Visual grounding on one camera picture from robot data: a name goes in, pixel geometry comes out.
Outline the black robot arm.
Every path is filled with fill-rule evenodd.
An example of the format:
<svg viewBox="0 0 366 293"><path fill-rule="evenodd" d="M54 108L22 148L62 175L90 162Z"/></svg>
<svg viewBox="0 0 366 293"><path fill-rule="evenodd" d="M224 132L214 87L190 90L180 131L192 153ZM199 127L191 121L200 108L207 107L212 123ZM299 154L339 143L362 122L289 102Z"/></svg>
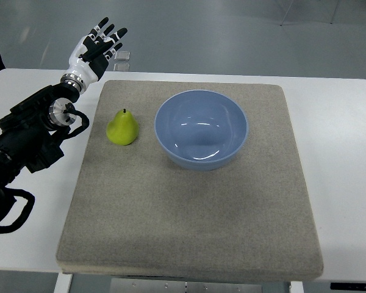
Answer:
<svg viewBox="0 0 366 293"><path fill-rule="evenodd" d="M35 203L30 192L8 184L23 168L34 173L50 167L64 155L62 142L88 128L88 117L74 107L84 92L79 77L65 74L59 84L37 91L0 119L0 234L19 229Z"/></svg>

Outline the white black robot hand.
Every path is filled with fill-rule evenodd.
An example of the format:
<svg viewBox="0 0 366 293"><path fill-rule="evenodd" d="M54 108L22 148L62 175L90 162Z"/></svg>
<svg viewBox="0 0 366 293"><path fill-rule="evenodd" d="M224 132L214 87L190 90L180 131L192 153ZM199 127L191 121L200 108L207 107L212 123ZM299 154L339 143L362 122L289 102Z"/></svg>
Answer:
<svg viewBox="0 0 366 293"><path fill-rule="evenodd" d="M61 82L84 93L88 86L99 81L115 53L122 47L121 39L127 33L125 27L114 32L115 25L102 19L91 31L82 37L69 58L69 68Z"/></svg>

